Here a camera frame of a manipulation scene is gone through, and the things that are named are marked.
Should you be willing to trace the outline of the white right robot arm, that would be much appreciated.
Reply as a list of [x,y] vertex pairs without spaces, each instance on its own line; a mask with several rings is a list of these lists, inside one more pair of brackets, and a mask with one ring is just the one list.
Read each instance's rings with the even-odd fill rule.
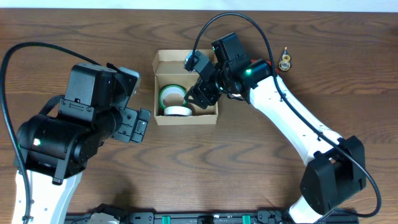
[[212,43],[217,59],[199,50],[184,62],[199,74],[185,99],[205,109],[222,94],[240,95],[267,116],[298,152],[305,165],[300,198],[289,208],[295,223],[314,223],[366,188],[364,146],[355,136],[343,138],[325,126],[287,89],[272,64],[252,60],[238,36]]

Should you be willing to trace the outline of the red stapler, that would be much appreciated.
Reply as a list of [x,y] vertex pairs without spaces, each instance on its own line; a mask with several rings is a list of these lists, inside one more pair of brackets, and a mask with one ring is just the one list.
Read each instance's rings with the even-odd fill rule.
[[[268,64],[270,67],[272,66],[271,61],[266,60],[266,62],[267,62],[267,64]],[[279,73],[280,73],[280,71],[279,71],[278,68],[275,68],[275,72],[276,72],[277,75],[279,75]]]

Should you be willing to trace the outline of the white tape roll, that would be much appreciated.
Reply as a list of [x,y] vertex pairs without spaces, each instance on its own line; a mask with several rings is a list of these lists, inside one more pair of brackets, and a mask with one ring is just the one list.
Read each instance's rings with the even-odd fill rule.
[[184,106],[169,106],[164,109],[165,116],[191,116],[192,110]]

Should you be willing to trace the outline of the green tape roll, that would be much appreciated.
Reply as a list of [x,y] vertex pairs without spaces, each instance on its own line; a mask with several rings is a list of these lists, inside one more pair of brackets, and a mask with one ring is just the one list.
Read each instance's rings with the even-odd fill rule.
[[175,95],[175,94],[180,96],[182,99],[182,103],[178,104],[178,106],[185,106],[187,104],[186,100],[184,99],[186,93],[187,92],[185,91],[185,89],[182,88],[181,86],[178,86],[178,85],[165,86],[159,93],[159,103],[160,103],[161,108],[166,109],[166,107],[168,107],[168,105],[165,104],[166,97],[168,97],[169,95]]

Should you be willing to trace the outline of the brown cardboard box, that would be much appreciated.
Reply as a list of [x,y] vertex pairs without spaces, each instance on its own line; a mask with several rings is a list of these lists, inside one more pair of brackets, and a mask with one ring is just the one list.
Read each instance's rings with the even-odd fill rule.
[[[178,85],[187,92],[193,86],[199,74],[189,73],[184,69],[184,61],[190,50],[158,50],[152,63],[154,69],[154,118],[159,126],[166,125],[194,125],[216,124],[218,119],[218,106],[209,106],[201,109],[197,105],[188,103],[184,106],[192,110],[191,116],[165,116],[164,109],[159,103],[159,93],[167,85]],[[165,104],[178,106],[182,99],[177,94],[169,95]]]

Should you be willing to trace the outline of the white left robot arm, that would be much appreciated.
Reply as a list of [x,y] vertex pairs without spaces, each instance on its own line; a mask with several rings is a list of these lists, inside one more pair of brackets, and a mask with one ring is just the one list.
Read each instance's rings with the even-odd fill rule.
[[88,159],[106,139],[139,144],[150,111],[127,107],[140,74],[92,63],[73,66],[66,93],[23,123],[17,140],[30,187],[29,223],[62,223]]

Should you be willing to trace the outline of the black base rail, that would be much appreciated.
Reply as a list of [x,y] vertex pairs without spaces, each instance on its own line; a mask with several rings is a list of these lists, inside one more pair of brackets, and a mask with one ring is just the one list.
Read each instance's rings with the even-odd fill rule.
[[91,213],[67,215],[65,223],[119,223],[119,224],[284,224],[293,219],[284,210],[256,212],[157,213],[155,211],[128,211],[102,203]]

